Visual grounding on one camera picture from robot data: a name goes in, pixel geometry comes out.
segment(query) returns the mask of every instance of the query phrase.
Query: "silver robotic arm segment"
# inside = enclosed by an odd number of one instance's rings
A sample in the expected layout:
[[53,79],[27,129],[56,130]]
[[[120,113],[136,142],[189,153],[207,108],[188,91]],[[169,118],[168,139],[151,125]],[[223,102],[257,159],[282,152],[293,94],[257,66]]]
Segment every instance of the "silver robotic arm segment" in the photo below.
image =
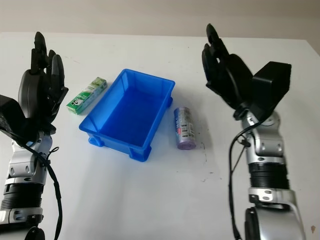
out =
[[[245,129],[258,121],[248,112],[242,120]],[[255,207],[246,211],[247,240],[305,240],[296,194],[287,179],[284,142],[279,134],[280,118],[274,112],[260,126],[246,134],[250,147],[246,158],[251,174],[249,201]]]
[[[29,146],[47,156],[52,138],[43,132]],[[47,168],[27,149],[12,141],[11,157],[0,209],[0,225],[38,225],[42,221],[41,194],[46,184]]]

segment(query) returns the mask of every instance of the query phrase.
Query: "black cable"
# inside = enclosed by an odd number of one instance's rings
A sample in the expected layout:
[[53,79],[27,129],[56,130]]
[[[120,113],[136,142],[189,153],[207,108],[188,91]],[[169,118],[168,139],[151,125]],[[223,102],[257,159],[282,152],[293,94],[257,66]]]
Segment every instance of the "black cable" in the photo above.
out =
[[240,138],[241,136],[243,137],[244,134],[246,134],[247,132],[249,132],[250,130],[258,127],[259,125],[261,125],[264,121],[260,121],[254,125],[248,126],[247,128],[243,129],[241,132],[239,132],[232,140],[230,147],[229,147],[229,185],[228,185],[228,190],[229,190],[229,208],[230,208],[230,214],[231,214],[231,223],[232,223],[232,230],[233,230],[233,235],[234,235],[234,239],[236,240],[242,240],[241,235],[238,231],[237,225],[236,225],[236,219],[235,219],[235,208],[234,208],[234,195],[233,195],[233,186],[232,186],[232,175],[233,172],[235,171],[235,168],[240,160],[240,157],[243,153],[243,151],[245,150],[245,147],[248,143],[244,142],[242,140],[243,143],[243,149],[241,151],[241,155],[239,156],[234,168],[232,168],[232,149],[235,145],[235,143],[238,141],[238,138]]
[[246,146],[243,146],[243,148],[242,148],[242,150],[241,150],[241,152],[239,154],[239,157],[238,157],[238,159],[237,159],[237,161],[236,161],[236,163],[235,163],[235,165],[234,165],[234,167],[232,169],[231,174],[234,174],[234,171],[236,170],[236,167],[237,167],[237,165],[238,165],[238,163],[240,161],[240,158],[241,158],[242,154],[244,153],[245,149],[246,149]]

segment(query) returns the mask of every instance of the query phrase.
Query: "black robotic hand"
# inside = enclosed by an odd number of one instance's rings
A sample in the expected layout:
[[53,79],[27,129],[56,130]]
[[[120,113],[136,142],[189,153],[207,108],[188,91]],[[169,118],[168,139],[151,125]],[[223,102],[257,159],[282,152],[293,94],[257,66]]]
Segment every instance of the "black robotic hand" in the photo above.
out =
[[21,144],[37,140],[38,132],[56,132],[51,125],[68,92],[62,59],[53,50],[47,55],[44,36],[37,32],[31,68],[21,80],[18,101],[0,95],[0,130]]
[[289,90],[291,65],[270,61],[253,75],[239,56],[228,53],[211,24],[206,35],[209,44],[202,51],[206,86],[235,109],[236,120],[247,111],[265,120]]

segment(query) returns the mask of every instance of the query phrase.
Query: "can label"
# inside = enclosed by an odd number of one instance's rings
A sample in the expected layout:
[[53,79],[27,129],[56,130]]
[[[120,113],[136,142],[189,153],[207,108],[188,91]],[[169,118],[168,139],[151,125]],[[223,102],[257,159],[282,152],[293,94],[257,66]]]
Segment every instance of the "can label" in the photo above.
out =
[[195,130],[190,109],[187,107],[177,108],[174,111],[174,116],[177,142],[195,142]]

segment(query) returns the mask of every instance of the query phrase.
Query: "white wall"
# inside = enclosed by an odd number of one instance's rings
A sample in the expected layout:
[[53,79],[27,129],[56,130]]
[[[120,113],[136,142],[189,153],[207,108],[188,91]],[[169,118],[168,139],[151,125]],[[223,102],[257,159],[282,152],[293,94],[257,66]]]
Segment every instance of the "white wall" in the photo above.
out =
[[320,53],[320,0],[0,0],[0,32],[306,39]]

